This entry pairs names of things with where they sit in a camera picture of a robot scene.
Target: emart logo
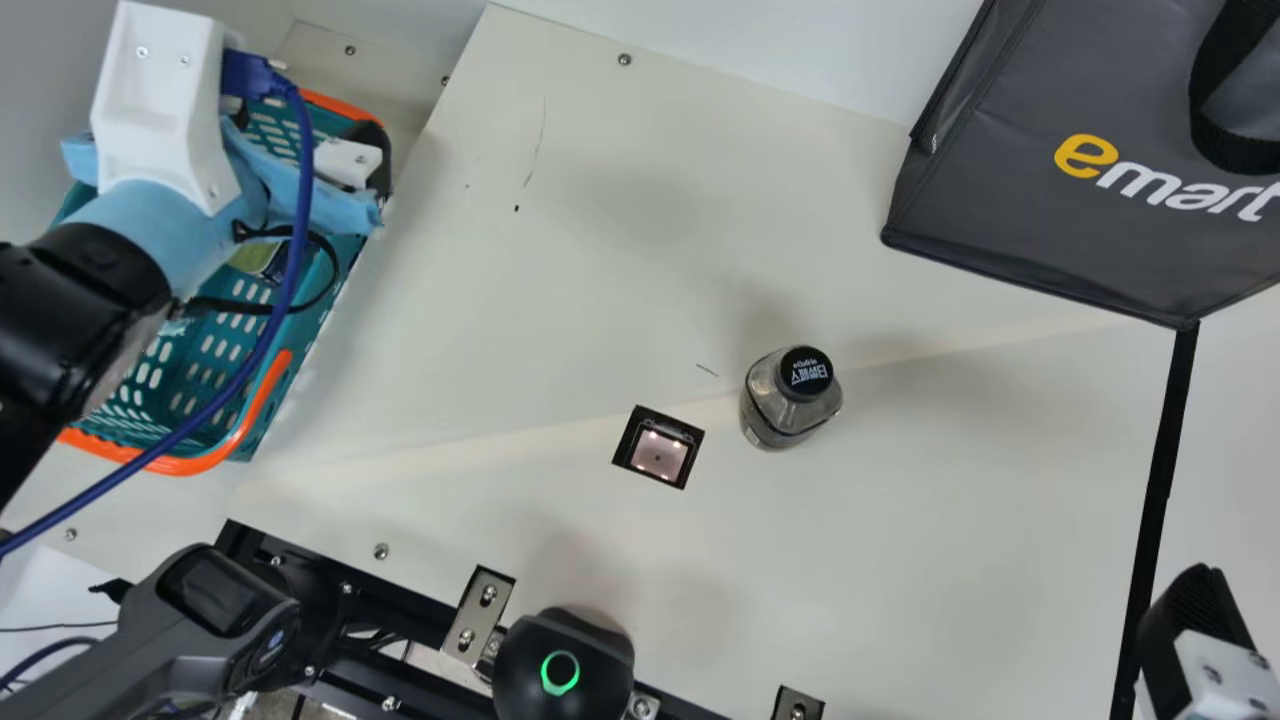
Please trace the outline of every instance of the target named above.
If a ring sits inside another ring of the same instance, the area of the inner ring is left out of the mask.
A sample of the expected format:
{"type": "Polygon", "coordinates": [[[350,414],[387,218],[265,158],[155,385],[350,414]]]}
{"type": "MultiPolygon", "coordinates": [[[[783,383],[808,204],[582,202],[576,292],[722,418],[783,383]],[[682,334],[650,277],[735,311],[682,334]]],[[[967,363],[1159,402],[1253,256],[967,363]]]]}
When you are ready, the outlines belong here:
{"type": "Polygon", "coordinates": [[[1053,161],[1066,174],[1093,179],[1097,186],[1111,190],[1120,187],[1120,195],[1138,197],[1147,192],[1148,205],[1164,205],[1174,210],[1208,210],[1220,215],[1239,208],[1239,217],[1248,223],[1262,219],[1267,202],[1280,197],[1280,183],[1271,187],[1229,187],[1211,182],[1183,184],[1183,178],[1153,170],[1138,163],[1120,161],[1115,145],[1094,135],[1073,135],[1053,154],[1053,161]],[[1110,168],[1106,174],[1098,168],[1110,168]]]}

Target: bottle cap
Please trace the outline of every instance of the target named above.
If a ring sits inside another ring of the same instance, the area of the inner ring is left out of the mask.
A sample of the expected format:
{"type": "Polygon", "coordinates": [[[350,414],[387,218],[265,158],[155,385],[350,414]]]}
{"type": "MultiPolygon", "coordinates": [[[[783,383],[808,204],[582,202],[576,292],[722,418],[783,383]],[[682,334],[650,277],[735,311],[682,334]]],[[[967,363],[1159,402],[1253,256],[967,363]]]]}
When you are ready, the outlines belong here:
{"type": "Polygon", "coordinates": [[[778,388],[797,402],[818,398],[836,378],[831,359],[820,350],[801,345],[782,355],[778,365],[778,388]]]}

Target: green led ring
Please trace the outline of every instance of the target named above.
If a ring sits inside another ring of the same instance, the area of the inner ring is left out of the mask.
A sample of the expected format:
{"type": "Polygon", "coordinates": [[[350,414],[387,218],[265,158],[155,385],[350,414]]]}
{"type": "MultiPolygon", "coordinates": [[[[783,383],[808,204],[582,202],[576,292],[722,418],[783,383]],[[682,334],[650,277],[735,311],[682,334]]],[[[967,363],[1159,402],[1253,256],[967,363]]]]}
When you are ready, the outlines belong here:
{"type": "Polygon", "coordinates": [[[567,650],[557,650],[556,652],[548,655],[545,660],[543,660],[543,689],[547,691],[547,694],[552,697],[562,697],[564,693],[573,689],[573,685],[577,684],[577,680],[581,676],[582,676],[582,666],[577,664],[577,657],[573,657],[573,653],[567,650]],[[552,682],[550,676],[547,675],[547,669],[550,667],[552,660],[556,660],[562,655],[573,661],[573,678],[570,682],[564,683],[563,685],[558,685],[552,682]]]}

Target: square sensor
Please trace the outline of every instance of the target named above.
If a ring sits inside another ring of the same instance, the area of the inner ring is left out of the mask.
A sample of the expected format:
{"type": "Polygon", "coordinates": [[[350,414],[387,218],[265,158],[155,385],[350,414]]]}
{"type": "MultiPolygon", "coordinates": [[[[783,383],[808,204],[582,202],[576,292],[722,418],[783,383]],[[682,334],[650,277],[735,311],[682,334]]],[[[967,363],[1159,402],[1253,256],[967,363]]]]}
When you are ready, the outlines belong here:
{"type": "Polygon", "coordinates": [[[613,454],[613,464],[685,489],[704,434],[687,423],[637,405],[613,454]]]}

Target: scratch mark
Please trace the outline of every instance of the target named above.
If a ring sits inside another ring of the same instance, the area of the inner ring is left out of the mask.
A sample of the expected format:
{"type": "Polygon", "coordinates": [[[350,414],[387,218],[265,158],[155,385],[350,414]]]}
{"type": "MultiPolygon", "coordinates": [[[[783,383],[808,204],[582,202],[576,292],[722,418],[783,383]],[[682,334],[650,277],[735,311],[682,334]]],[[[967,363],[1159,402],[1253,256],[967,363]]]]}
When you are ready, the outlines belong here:
{"type": "Polygon", "coordinates": [[[534,163],[529,167],[529,177],[525,178],[525,187],[534,181],[534,170],[538,169],[538,154],[543,151],[543,138],[547,137],[547,97],[543,97],[543,127],[538,131],[538,146],[534,147],[534,163]]]}

